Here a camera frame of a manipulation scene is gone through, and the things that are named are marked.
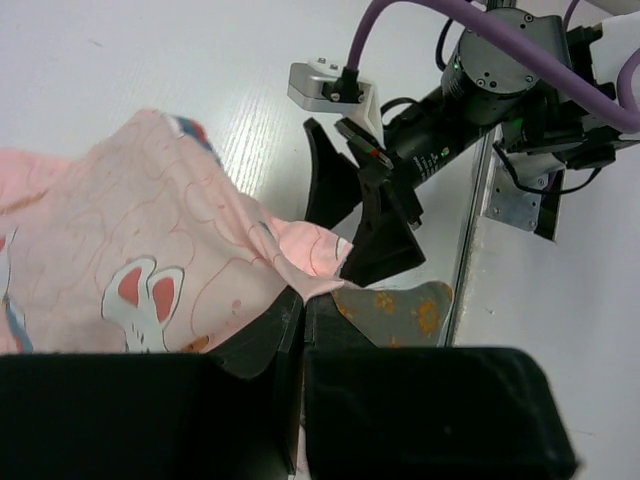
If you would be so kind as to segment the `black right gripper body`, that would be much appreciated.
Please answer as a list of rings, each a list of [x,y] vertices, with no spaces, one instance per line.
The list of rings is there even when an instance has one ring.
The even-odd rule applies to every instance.
[[[406,107],[383,126],[380,139],[366,130],[361,115],[337,122],[359,166],[338,176],[335,223],[373,198],[365,217],[418,224],[422,209],[415,189],[494,127],[503,133],[494,150],[520,191],[537,192],[509,154],[527,155],[527,165],[549,153],[568,170],[595,168],[594,136],[584,130],[576,108],[562,107],[559,93],[476,33],[461,35],[441,69],[440,86],[422,100],[398,98],[376,108],[384,114]]]

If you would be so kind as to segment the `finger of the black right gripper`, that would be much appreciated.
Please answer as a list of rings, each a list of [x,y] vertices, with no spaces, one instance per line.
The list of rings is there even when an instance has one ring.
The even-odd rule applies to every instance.
[[[414,235],[423,209],[411,184],[385,167],[366,167],[358,178],[362,216],[340,276],[365,287],[425,262]]]
[[[362,205],[359,222],[367,223],[366,197],[370,193],[363,171],[333,146],[321,124],[309,118],[303,124],[310,153],[311,181],[304,219],[328,230]]]

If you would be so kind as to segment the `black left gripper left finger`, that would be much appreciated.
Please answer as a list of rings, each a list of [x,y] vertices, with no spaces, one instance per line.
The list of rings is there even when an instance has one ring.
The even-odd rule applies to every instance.
[[[303,317],[286,289],[208,353],[4,356],[2,477],[289,477]]]

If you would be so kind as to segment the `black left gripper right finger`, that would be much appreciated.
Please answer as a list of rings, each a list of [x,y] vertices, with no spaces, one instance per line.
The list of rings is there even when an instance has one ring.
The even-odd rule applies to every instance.
[[[377,347],[330,296],[306,311],[314,479],[571,479],[580,468],[543,369],[510,347]]]

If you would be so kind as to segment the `pink cartoon print pillowcase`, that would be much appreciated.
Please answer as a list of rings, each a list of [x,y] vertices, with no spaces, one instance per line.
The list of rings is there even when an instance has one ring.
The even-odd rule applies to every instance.
[[[1,360],[208,353],[286,289],[339,289],[345,239],[274,217],[202,127],[138,112],[76,161],[1,153]]]

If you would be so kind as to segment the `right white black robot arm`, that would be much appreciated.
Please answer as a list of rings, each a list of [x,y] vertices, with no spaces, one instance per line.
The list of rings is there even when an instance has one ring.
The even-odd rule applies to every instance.
[[[599,174],[619,150],[639,141],[639,16],[612,17],[571,27],[568,16],[536,17],[511,1],[434,1],[431,8],[462,33],[449,58],[438,58],[439,86],[420,100],[380,103],[360,61],[385,9],[372,2],[352,40],[347,61],[291,66],[288,96],[311,113],[337,116],[348,153],[308,120],[312,176],[306,219],[333,228],[355,208],[362,217],[342,274],[366,286],[419,266],[424,254],[414,232],[422,207],[417,188],[495,128],[494,151],[509,167],[516,190],[539,199],[562,187],[534,188],[535,178],[560,169]],[[530,159],[542,156],[536,165]]]

